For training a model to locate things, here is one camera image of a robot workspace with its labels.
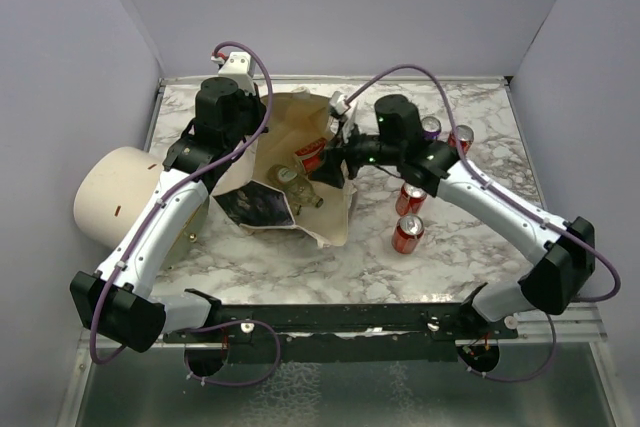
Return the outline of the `clear glass bottle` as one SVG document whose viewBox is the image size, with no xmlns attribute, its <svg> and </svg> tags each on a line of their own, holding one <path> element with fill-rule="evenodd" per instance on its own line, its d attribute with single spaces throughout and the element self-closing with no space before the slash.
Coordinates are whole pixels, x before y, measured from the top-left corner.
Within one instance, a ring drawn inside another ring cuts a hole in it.
<svg viewBox="0 0 640 427">
<path fill-rule="evenodd" d="M 270 180 L 283 192 L 285 190 L 285 187 L 291 183 L 310 183 L 311 184 L 311 182 L 306 177 L 304 177 L 303 175 L 299 174 L 297 171 L 292 170 L 284 165 L 279 165 L 279 164 L 274 165 L 273 167 L 270 168 L 268 175 Z"/>
</svg>

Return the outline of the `red cola can four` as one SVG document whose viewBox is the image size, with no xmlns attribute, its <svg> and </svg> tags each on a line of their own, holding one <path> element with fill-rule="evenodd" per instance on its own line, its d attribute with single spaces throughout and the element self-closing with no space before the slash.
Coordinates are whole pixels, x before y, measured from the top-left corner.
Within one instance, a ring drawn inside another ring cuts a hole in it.
<svg viewBox="0 0 640 427">
<path fill-rule="evenodd" d="M 396 213 L 399 216 L 418 214 L 427 197 L 428 194 L 423 189 L 404 182 L 396 200 Z"/>
</svg>

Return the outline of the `beige canvas tote bag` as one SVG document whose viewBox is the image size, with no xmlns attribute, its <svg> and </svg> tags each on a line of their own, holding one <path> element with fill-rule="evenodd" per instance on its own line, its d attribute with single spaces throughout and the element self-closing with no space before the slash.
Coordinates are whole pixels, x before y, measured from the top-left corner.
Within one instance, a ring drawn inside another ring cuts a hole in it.
<svg viewBox="0 0 640 427">
<path fill-rule="evenodd" d="M 253 177 L 244 186 L 215 197 L 235 224 L 251 230 L 297 229 L 313 237 L 320 247 L 346 243 L 356 188 L 346 180 L 341 188 L 310 181 L 305 195 L 319 197 L 320 206 L 301 203 L 276 181 L 306 181 L 320 164 L 320 154 L 332 139 L 329 99 L 306 88 L 276 93 L 268 132 L 258 141 Z"/>
</svg>

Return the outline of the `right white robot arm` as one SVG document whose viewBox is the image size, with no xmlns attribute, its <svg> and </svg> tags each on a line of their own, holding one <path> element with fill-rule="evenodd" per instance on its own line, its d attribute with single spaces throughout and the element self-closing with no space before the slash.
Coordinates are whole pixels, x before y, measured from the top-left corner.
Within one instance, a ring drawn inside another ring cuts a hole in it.
<svg viewBox="0 0 640 427">
<path fill-rule="evenodd" d="M 336 92 L 329 100 L 338 130 L 321 154 L 314 181 L 343 188 L 365 165 L 393 167 L 409 185 L 451 203 L 513 245 L 532 268 L 518 280 L 487 283 L 463 302 L 461 330 L 481 338 L 495 323 L 519 312 L 562 314 L 594 271 L 594 227 L 567 222 L 510 192 L 440 140 L 428 140 L 416 105 L 392 94 L 374 104 L 378 131 L 360 132 L 355 110 Z"/>
</svg>

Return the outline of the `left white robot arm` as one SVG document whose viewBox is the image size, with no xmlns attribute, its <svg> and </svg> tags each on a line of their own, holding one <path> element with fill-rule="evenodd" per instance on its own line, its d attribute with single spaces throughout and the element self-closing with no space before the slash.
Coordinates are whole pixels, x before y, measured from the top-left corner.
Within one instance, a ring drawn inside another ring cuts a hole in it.
<svg viewBox="0 0 640 427">
<path fill-rule="evenodd" d="M 249 75 L 218 75 L 201 83 L 195 116 L 168 148 L 141 214 L 93 274 L 79 272 L 71 281 L 72 299 L 92 339 L 104 336 L 144 352 L 166 333 L 188 330 L 202 342 L 218 335 L 221 318 L 205 295 L 155 300 L 151 292 L 186 224 L 265 132 L 268 114 Z"/>
</svg>

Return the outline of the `red cola can two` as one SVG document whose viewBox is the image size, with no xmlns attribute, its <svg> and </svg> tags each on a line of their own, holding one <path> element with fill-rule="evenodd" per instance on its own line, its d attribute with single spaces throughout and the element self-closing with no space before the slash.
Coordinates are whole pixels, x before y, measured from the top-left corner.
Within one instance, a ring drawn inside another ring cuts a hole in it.
<svg viewBox="0 0 640 427">
<path fill-rule="evenodd" d="M 460 144 L 461 150 L 464 155 L 467 155 L 473 142 L 474 142 L 474 131 L 470 126 L 465 124 L 457 125 L 455 129 L 452 129 L 449 132 L 449 135 L 447 138 L 447 144 L 454 149 L 457 148 L 457 144 Z"/>
</svg>

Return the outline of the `purple fanta can two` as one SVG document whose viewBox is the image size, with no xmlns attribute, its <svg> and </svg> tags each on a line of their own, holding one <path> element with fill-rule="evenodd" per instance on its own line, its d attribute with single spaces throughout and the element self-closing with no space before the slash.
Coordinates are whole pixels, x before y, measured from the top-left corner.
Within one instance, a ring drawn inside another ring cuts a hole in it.
<svg viewBox="0 0 640 427">
<path fill-rule="evenodd" d="M 421 119 L 423 138 L 425 140 L 438 140 L 442 132 L 442 124 L 440 120 L 433 116 L 427 115 Z"/>
</svg>

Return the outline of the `red cola can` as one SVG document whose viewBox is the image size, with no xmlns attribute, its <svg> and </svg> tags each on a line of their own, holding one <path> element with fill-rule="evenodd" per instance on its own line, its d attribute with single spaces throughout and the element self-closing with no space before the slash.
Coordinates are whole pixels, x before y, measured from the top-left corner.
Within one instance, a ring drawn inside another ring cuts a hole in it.
<svg viewBox="0 0 640 427">
<path fill-rule="evenodd" d="M 424 235 L 424 223 L 416 214 L 400 217 L 392 235 L 391 244 L 400 254 L 411 254 Z"/>
</svg>

